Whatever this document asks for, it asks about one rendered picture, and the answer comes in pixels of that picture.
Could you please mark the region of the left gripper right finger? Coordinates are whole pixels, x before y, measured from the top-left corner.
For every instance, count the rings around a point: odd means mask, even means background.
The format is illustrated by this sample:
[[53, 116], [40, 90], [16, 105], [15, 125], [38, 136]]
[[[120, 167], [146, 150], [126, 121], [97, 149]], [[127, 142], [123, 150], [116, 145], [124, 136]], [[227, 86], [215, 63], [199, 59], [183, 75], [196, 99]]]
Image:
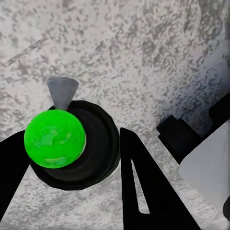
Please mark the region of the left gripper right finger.
[[[138, 135], [120, 128], [124, 230], [201, 230]], [[139, 211], [133, 160], [150, 213]]]

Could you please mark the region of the insectifuge atomizer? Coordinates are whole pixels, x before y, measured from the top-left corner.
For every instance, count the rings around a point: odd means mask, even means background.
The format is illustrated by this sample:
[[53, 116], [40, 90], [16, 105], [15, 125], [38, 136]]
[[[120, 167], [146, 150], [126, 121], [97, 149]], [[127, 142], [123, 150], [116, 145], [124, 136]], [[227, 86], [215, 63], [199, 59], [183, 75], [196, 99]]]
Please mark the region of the insectifuge atomizer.
[[34, 117], [24, 133], [30, 165], [50, 187], [86, 189], [121, 167], [120, 132], [99, 105], [72, 101], [77, 80], [54, 76], [47, 84], [54, 106]]

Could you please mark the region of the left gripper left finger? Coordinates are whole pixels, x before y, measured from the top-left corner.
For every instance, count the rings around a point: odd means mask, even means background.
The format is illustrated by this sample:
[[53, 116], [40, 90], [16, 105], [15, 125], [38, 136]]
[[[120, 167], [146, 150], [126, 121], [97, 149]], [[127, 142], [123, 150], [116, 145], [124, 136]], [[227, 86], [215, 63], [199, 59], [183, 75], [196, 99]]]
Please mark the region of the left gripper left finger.
[[24, 133], [17, 132], [0, 142], [0, 222], [30, 165]]

